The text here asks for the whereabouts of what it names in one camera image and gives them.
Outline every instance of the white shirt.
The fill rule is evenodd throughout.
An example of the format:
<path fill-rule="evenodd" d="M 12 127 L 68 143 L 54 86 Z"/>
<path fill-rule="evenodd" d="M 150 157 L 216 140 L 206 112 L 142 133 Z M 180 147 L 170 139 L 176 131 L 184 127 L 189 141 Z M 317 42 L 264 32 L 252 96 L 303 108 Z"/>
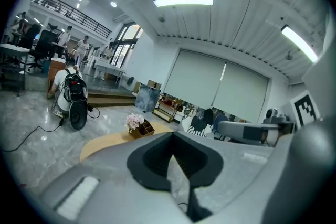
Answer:
<path fill-rule="evenodd" d="M 86 52 L 86 50 L 89 49 L 89 42 L 87 41 L 87 43 L 84 43 L 84 40 L 80 40 L 77 44 L 78 48 L 77 48 L 77 52 L 84 54 Z"/>
<path fill-rule="evenodd" d="M 69 72 L 71 74 L 75 74 L 76 70 L 73 67 L 68 68 Z M 57 72 L 54 80 L 54 84 L 58 86 L 58 89 L 60 90 L 60 94 L 57 100 L 58 106 L 64 110 L 64 111 L 69 111 L 70 103 L 64 98 L 64 81 L 65 77 L 69 75 L 68 72 L 64 70 L 60 70 Z M 78 72 L 78 75 L 83 79 L 82 74 Z"/>
<path fill-rule="evenodd" d="M 70 34 L 70 33 L 62 32 L 62 33 L 58 36 L 58 38 L 59 38 L 58 45 L 61 45 L 61 46 L 63 46 L 64 44 L 66 45 L 66 44 L 69 42 L 70 37 L 71 37 L 71 34 Z"/>

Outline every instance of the wooden box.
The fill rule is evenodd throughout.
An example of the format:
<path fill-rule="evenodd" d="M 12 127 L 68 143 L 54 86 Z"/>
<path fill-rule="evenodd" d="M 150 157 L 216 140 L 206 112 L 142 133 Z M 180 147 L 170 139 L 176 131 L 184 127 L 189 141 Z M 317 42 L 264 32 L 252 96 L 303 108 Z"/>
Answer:
<path fill-rule="evenodd" d="M 147 120 L 145 120 L 144 123 L 140 124 L 138 128 L 132 130 L 130 134 L 134 137 L 134 139 L 138 139 L 145 136 L 153 135 L 154 128 Z"/>

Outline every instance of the power cord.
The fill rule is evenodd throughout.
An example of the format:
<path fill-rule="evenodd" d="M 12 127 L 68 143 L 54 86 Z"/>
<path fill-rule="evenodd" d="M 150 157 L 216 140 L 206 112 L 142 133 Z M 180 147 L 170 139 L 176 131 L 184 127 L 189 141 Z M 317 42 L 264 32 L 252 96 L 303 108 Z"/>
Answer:
<path fill-rule="evenodd" d="M 28 139 L 28 137 L 30 137 L 30 135 L 31 135 L 32 133 L 34 133 L 38 128 L 41 128 L 41 129 L 42 129 L 43 131 L 45 131 L 45 132 L 54 132 L 54 131 L 56 131 L 59 127 L 61 127 L 61 126 L 63 125 L 63 122 L 64 122 L 64 119 L 61 119 L 60 122 L 59 122 L 59 124 L 58 124 L 58 126 L 56 127 L 56 129 L 54 129 L 54 130 L 52 130 L 52 131 L 44 130 L 41 126 L 37 126 L 32 132 L 30 132 L 30 133 L 26 136 L 25 139 L 23 139 L 23 141 L 22 141 L 22 142 L 21 142 L 15 149 L 10 150 L 10 151 L 7 151 L 7 150 L 1 150 L 1 151 L 3 151 L 3 152 L 13 152 L 13 151 L 16 151 L 17 149 L 19 149 L 19 147 L 22 146 L 22 144 Z"/>
<path fill-rule="evenodd" d="M 89 106 L 89 109 L 88 109 L 88 110 L 89 110 L 90 112 L 92 112 L 94 108 L 98 110 L 98 116 L 97 116 L 97 117 L 93 117 L 93 116 L 91 116 L 89 113 L 88 113 L 88 115 L 89 115 L 91 118 L 93 118 L 93 119 L 97 119 L 97 118 L 99 118 L 99 116 L 100 116 L 100 111 L 99 111 L 99 109 L 96 108 L 95 106 L 94 106 L 94 107 Z"/>

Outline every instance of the ceiling light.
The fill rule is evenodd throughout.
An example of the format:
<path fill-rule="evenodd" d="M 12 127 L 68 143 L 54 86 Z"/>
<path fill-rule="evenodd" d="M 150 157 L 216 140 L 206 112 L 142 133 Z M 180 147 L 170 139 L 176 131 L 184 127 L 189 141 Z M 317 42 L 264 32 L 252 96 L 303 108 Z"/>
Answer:
<path fill-rule="evenodd" d="M 154 0 L 156 7 L 181 5 L 181 4 L 196 4 L 196 5 L 209 5 L 214 4 L 214 0 Z"/>
<path fill-rule="evenodd" d="M 291 41 L 298 46 L 312 62 L 316 62 L 318 57 L 312 48 L 298 35 L 296 34 L 288 25 L 285 25 L 281 32 L 288 37 Z"/>

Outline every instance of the black chair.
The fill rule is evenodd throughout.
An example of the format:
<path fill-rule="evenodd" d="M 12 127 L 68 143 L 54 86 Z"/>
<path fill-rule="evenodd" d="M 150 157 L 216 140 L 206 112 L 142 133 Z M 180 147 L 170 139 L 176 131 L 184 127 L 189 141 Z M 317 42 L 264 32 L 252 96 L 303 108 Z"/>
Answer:
<path fill-rule="evenodd" d="M 21 38 L 18 47 L 31 49 L 36 35 L 40 32 L 41 27 L 38 24 L 33 24 L 27 33 Z"/>
<path fill-rule="evenodd" d="M 49 54 L 49 51 L 52 48 L 51 42 L 55 40 L 57 35 L 47 30 L 43 30 L 41 33 L 41 37 L 36 45 L 35 50 L 30 50 L 29 54 L 34 56 L 35 60 L 34 63 L 27 64 L 30 66 L 28 71 L 32 67 L 37 67 L 43 70 L 43 65 L 39 64 L 38 61 L 42 63 L 42 59 L 46 58 Z"/>

